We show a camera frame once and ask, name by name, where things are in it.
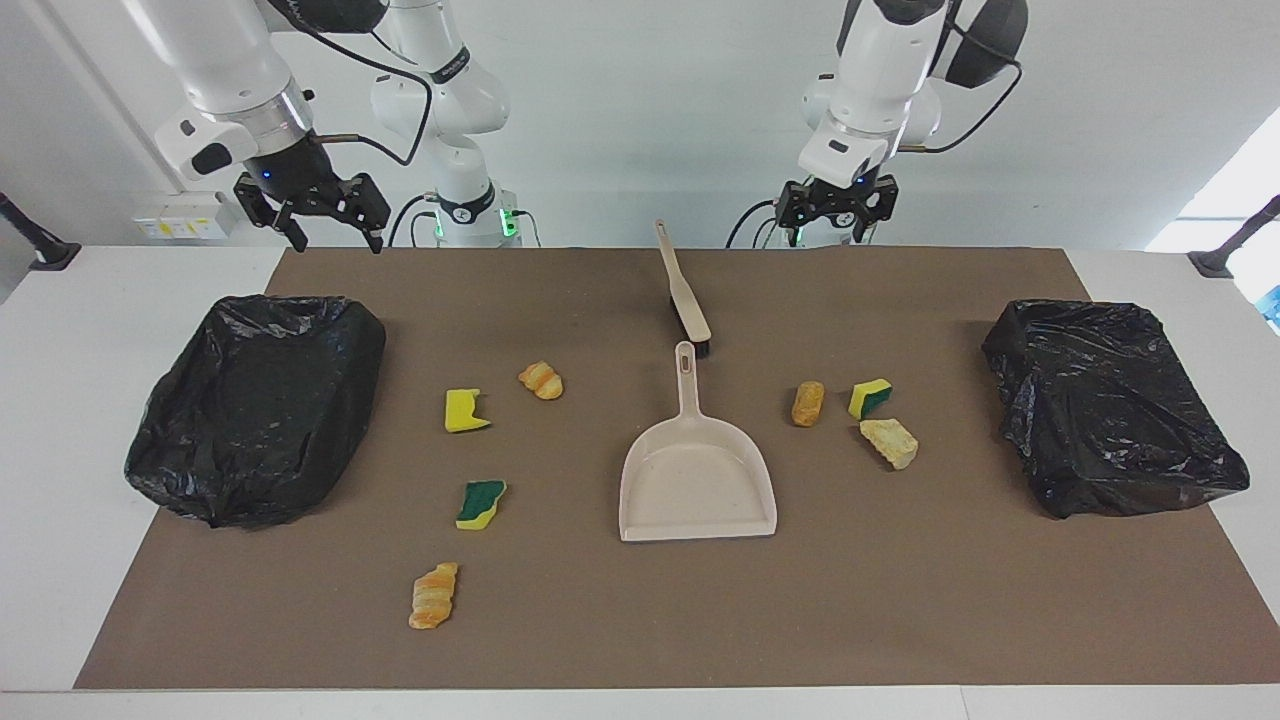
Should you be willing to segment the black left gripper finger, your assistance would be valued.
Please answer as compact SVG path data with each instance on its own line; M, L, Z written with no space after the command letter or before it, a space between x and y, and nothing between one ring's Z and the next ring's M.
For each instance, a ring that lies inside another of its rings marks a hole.
M895 178L878 178L855 206L855 243L869 243L879 223L893 215L899 196Z
M810 186L801 181L788 179L778 196L778 229L783 233L787 246L797 246L803 227L810 220Z

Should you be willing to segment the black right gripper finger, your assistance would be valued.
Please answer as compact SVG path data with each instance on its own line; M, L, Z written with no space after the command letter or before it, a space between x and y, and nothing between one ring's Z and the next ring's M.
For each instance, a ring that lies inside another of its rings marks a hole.
M288 202L280 208L273 206L268 193L248 172L242 172L236 181L236 200L253 227L275 232L296 252L303 252L307 249L308 238L293 218Z
M390 206L369 173L340 182L340 223L356 228L371 252L381 252Z

